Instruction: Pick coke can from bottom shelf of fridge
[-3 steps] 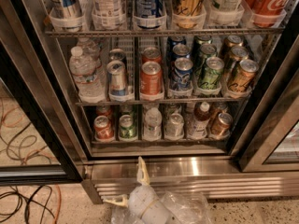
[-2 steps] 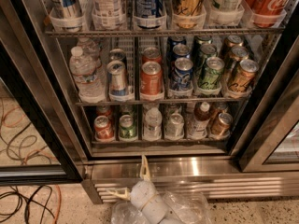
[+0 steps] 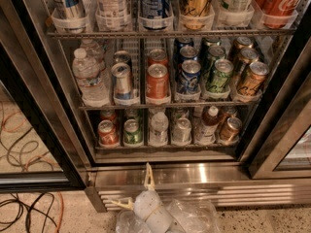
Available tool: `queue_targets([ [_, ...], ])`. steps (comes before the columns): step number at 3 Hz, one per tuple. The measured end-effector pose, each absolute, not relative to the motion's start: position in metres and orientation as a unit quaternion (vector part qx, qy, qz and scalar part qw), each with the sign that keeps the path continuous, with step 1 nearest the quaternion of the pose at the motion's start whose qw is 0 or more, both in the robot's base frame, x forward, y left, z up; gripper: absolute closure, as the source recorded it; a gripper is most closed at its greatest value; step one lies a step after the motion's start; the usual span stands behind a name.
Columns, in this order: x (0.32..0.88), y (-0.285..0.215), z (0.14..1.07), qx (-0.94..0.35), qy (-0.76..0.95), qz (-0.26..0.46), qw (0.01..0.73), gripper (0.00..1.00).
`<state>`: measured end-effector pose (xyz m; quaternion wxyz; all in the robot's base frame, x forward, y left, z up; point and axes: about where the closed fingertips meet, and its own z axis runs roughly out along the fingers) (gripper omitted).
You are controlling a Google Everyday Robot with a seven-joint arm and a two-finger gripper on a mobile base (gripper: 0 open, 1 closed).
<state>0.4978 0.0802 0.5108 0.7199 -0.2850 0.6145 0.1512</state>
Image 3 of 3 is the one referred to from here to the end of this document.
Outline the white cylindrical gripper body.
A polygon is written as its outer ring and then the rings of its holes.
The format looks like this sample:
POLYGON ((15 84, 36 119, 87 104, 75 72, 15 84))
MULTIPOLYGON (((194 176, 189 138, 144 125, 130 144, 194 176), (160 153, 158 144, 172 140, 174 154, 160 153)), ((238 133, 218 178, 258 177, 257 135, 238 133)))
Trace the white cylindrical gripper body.
POLYGON ((136 197, 133 212, 153 233, 166 233, 173 221, 154 190, 143 191, 136 197))

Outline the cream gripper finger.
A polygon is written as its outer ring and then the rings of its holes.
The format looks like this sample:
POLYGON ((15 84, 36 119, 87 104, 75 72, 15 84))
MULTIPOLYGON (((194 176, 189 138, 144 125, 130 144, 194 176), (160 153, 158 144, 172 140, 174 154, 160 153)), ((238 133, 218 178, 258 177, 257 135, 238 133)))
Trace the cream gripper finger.
POLYGON ((149 163, 146 164, 146 174, 145 174, 145 180, 144 180, 144 187, 147 190, 154 190, 156 187, 154 175, 153 175, 153 169, 149 163))
POLYGON ((126 210, 132 211, 134 209, 134 203, 130 197, 112 200, 111 203, 126 210))

